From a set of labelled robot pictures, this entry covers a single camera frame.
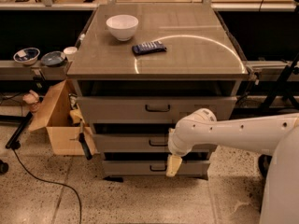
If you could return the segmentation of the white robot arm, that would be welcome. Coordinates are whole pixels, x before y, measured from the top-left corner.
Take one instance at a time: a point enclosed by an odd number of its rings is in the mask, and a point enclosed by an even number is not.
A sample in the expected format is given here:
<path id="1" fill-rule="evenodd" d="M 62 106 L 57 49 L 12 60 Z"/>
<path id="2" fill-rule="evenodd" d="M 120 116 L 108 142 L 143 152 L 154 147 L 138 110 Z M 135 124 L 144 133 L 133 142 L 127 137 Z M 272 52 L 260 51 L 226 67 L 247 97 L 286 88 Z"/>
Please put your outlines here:
<path id="1" fill-rule="evenodd" d="M 299 116 L 296 113 L 218 121 L 201 108 L 169 131 L 166 174 L 174 176 L 196 145 L 213 144 L 272 157 L 259 224 L 299 224 Z"/>

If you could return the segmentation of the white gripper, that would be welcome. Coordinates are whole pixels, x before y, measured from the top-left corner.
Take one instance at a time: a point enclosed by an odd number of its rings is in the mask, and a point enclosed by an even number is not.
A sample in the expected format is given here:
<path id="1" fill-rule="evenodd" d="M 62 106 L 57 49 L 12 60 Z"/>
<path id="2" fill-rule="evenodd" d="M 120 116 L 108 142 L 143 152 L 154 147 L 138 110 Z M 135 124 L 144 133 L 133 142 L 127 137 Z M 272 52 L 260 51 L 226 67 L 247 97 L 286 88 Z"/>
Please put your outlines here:
<path id="1" fill-rule="evenodd" d="M 169 129 L 168 149 L 172 154 L 167 157 L 166 175 L 168 177 L 174 177 L 177 174 L 182 164 L 181 157 L 186 156 L 193 146 L 190 133 L 185 128 Z"/>

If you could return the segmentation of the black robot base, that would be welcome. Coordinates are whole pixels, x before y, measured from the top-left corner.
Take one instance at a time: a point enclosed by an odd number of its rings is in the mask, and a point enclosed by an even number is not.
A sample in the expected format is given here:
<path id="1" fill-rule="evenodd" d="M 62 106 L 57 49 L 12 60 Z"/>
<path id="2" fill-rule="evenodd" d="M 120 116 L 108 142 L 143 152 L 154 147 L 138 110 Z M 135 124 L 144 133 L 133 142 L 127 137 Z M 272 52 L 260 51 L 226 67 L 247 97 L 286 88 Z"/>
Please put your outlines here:
<path id="1" fill-rule="evenodd" d="M 258 167 L 259 167 L 259 171 L 260 171 L 262 177 L 267 176 L 271 160 L 272 160 L 272 157 L 268 156 L 268 155 L 261 155 L 259 157 Z"/>

